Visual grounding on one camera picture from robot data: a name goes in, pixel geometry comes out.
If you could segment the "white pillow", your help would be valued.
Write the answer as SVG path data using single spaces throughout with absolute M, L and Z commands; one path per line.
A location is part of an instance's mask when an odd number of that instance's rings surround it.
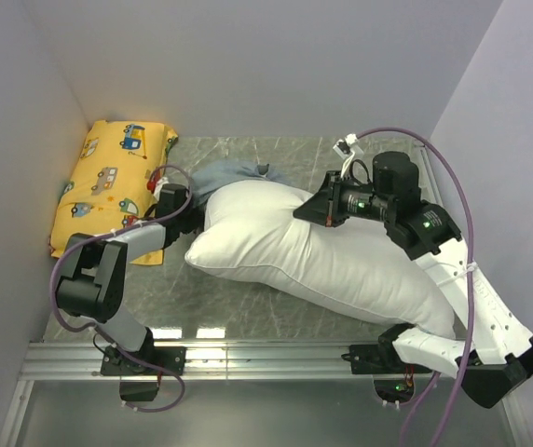
M 350 318 L 406 322 L 454 337 L 451 305 L 381 224 L 350 219 L 325 228 L 295 219 L 294 210 L 310 197 L 258 180 L 218 189 L 185 261 L 211 276 L 265 284 Z

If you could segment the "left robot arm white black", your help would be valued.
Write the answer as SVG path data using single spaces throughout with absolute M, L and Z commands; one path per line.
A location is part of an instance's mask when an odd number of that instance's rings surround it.
M 92 328 L 133 373 L 150 372 L 157 359 L 154 338 L 123 304 L 126 270 L 130 262 L 192 233 L 198 222 L 191 190 L 165 183 L 153 218 L 103 235 L 71 235 L 49 282 L 56 320 L 69 332 Z

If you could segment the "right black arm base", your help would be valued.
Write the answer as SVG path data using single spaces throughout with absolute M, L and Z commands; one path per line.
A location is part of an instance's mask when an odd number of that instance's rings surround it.
M 403 362 L 375 343 L 350 345 L 341 359 L 349 363 L 353 375 L 372 376 L 376 397 L 384 406 L 396 408 L 417 401 L 416 375 L 430 372 L 423 366 Z

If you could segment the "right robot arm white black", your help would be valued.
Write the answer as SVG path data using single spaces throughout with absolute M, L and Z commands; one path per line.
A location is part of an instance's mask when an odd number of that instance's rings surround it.
M 318 192 L 293 212 L 296 219 L 338 227 L 356 217 L 384 225 L 389 239 L 439 287 L 461 322 L 472 326 L 469 344 L 393 326 L 366 345 L 351 345 L 344 359 L 354 374 L 436 371 L 457 377 L 479 406 L 490 409 L 533 376 L 533 333 L 509 310 L 483 273 L 448 212 L 421 197 L 419 169 L 409 156 L 385 152 L 373 159 L 373 178 L 358 184 L 329 170 Z

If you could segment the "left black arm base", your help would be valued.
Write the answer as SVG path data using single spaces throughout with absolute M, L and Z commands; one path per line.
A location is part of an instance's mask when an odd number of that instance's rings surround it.
M 133 407 L 139 403 L 155 400 L 162 379 L 175 378 L 181 386 L 175 402 L 184 395 L 182 376 L 185 369 L 186 348 L 177 346 L 155 346 L 151 340 L 143 343 L 142 350 L 127 356 L 113 345 L 101 347 L 96 338 L 93 346 L 102 354 L 100 376 L 119 377 L 119 397 L 123 403 Z

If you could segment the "grey striped pillowcase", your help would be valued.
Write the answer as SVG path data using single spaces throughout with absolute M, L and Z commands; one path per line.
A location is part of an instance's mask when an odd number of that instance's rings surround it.
M 290 185 L 288 179 L 269 164 L 237 159 L 212 162 L 191 175 L 193 206 L 203 207 L 220 188 L 247 180 L 269 181 Z

